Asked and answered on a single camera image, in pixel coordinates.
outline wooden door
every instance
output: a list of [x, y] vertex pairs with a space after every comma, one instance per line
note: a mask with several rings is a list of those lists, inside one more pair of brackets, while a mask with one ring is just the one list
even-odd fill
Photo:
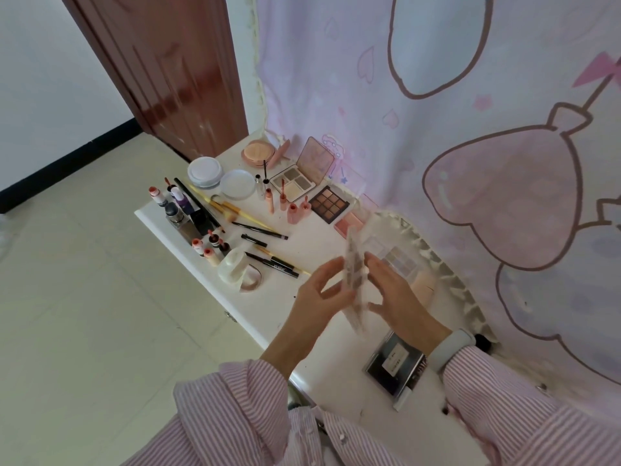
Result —
[[63, 0], [146, 132], [190, 160], [248, 135], [225, 0]]

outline pink striped shirt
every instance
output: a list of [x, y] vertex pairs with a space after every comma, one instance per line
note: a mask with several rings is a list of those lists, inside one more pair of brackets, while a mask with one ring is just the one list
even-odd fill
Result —
[[[547, 397], [474, 347], [444, 371], [446, 397], [492, 464], [620, 465], [621, 432]], [[323, 464], [316, 420], [346, 465], [405, 465], [355, 423], [319, 407], [287, 412], [269, 363], [224, 363], [175, 386], [178, 413], [124, 466]]]

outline makeup brush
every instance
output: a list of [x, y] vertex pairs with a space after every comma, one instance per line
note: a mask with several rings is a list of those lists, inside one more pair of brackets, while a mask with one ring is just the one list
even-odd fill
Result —
[[306, 270], [303, 270], [302, 268], [295, 267], [294, 265], [291, 265], [290, 263], [287, 263], [286, 261], [282, 260], [281, 258], [278, 258], [273, 253], [271, 253], [268, 249], [260, 247], [259, 245], [254, 245], [254, 248], [256, 250], [262, 251], [263, 253], [265, 253], [265, 255], [269, 255], [271, 257], [271, 259], [274, 260], [276, 263], [279, 263], [279, 264], [281, 264], [283, 266], [287, 266], [288, 268], [291, 268], [291, 270], [298, 270], [300, 273], [310, 275], [310, 273], [307, 272]]

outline person's right hand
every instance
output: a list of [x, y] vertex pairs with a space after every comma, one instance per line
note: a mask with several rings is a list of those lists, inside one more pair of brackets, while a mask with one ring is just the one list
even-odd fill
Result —
[[452, 331], [431, 316], [414, 296], [405, 279], [370, 252], [365, 253], [369, 281], [383, 297], [381, 305], [369, 303], [404, 342], [429, 356]]

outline white round container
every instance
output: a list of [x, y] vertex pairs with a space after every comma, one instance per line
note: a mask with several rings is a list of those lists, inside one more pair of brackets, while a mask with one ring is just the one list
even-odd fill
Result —
[[188, 165], [188, 178], [200, 188], [218, 186], [223, 174], [222, 165], [212, 157], [198, 157]]
[[255, 179], [245, 170], [231, 170], [226, 172], [220, 180], [220, 190], [224, 196], [241, 201], [255, 192]]

